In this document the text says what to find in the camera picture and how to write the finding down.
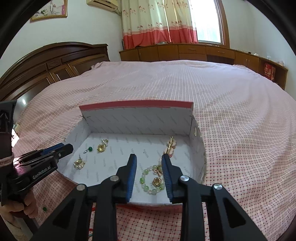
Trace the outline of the person's left hand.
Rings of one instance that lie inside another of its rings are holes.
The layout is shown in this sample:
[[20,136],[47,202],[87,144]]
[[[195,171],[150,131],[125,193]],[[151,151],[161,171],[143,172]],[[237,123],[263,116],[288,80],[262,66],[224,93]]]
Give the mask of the person's left hand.
[[29,216],[29,218],[36,218],[38,215],[38,208],[32,189],[25,196],[23,202],[24,204],[22,202],[18,203],[15,201],[10,201],[8,204],[1,206],[2,218],[14,226],[18,226],[18,224],[12,215],[12,212],[24,211],[25,215]]

